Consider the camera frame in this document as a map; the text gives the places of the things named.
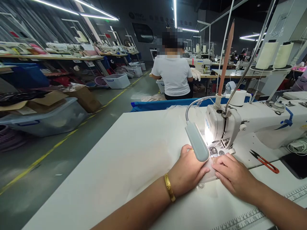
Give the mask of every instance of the ruler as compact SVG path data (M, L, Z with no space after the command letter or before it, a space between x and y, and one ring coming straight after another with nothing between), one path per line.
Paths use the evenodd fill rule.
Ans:
M284 195L287 199L298 203L299 201L307 198L307 184L304 184L291 192ZM246 212L230 221L227 221L212 230L249 230L260 223L268 220L269 218L264 215L258 208Z

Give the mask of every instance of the white t-shirt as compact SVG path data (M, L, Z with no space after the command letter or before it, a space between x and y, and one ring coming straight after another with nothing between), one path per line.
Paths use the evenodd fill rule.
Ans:
M183 96L190 92L187 78L193 75L186 59L157 56L151 72L163 78L166 95Z

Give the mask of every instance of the black hair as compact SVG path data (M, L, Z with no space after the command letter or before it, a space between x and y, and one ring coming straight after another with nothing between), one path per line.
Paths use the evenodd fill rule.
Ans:
M178 42L177 36L170 32L162 33L162 45L167 49L183 49L184 48L184 43Z

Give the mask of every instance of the gold bangle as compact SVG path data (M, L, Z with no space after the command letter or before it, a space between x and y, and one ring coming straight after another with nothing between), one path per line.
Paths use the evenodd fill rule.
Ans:
M165 180L165 185L166 185L166 188L167 188L167 192L169 193L169 197L170 197L171 201L174 202L176 200L176 198L175 198L175 195L173 194L173 190L172 190L172 187L170 185L168 174L164 175L164 180Z

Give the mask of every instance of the gray floor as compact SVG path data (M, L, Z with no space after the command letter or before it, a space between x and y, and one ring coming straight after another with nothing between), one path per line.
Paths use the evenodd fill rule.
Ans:
M122 91L98 89L93 93L105 105ZM0 195L0 229L20 230L121 114L132 109L130 103L140 101L142 96L154 95L158 91L154 79L148 75L142 77L95 117L89 119L30 173L8 188ZM0 188L24 172L66 135L32 139L16 150L0 154Z

